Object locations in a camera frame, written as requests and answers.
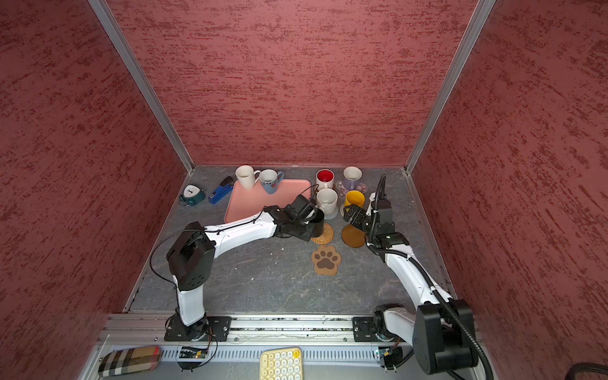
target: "paw print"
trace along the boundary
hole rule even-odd
[[[342,256],[336,252],[334,246],[320,245],[313,252],[314,271],[317,274],[334,276],[338,273],[338,266],[342,262]]]

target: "stapler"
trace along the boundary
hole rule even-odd
[[[226,194],[230,193],[233,187],[234,179],[232,179],[230,176],[224,178],[224,180],[219,184],[218,188],[216,188],[209,196],[209,203],[216,204]]]

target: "clock face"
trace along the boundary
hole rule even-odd
[[[184,198],[192,198],[201,192],[200,188],[197,188],[194,185],[188,185],[184,189]]]

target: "yellow mug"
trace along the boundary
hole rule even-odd
[[[348,211],[347,207],[356,204],[359,207],[363,207],[365,204],[365,195],[362,192],[358,192],[357,190],[351,190],[346,194],[346,200],[344,201],[344,206],[342,206],[341,214],[344,216],[344,213]]]

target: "wooden coaster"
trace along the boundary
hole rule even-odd
[[[334,246],[320,245],[313,251],[314,272],[326,276],[335,276],[338,273],[338,266],[342,262],[341,254],[336,252]]]
[[[334,229],[327,223],[323,226],[323,233],[318,238],[310,238],[317,244],[328,244],[334,238]]]
[[[359,248],[365,244],[365,232],[347,224],[342,229],[342,241],[351,248]]]

